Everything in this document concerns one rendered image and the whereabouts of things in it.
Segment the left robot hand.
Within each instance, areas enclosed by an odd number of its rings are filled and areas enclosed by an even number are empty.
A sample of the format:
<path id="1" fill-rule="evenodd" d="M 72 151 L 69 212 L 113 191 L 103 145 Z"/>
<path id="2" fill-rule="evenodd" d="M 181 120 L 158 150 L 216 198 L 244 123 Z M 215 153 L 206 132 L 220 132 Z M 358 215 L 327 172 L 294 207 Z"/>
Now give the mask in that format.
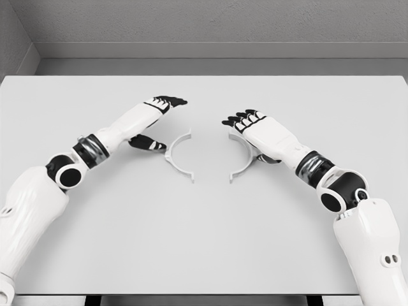
<path id="1" fill-rule="evenodd" d="M 142 135 L 145 129 L 156 123 L 171 108 L 186 105 L 187 101 L 172 96 L 156 96 L 138 103 L 118 119 L 119 129 L 130 146 L 136 149 L 164 151 L 167 146 L 157 140 Z"/>

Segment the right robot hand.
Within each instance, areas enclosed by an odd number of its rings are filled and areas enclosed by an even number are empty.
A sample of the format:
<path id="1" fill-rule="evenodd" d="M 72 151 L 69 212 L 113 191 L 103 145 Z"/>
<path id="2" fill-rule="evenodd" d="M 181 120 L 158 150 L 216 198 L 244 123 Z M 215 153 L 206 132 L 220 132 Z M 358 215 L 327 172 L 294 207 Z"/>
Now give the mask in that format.
<path id="1" fill-rule="evenodd" d="M 257 156 L 259 161 L 268 164 L 282 162 L 276 145 L 283 140 L 283 136 L 273 135 L 273 128 L 277 123 L 273 123 L 271 117 L 260 111 L 247 109 L 245 112 L 237 112 L 236 115 L 229 116 L 227 120 L 222 121 L 222 124 L 233 127 L 246 142 L 258 149 L 261 152 Z"/>

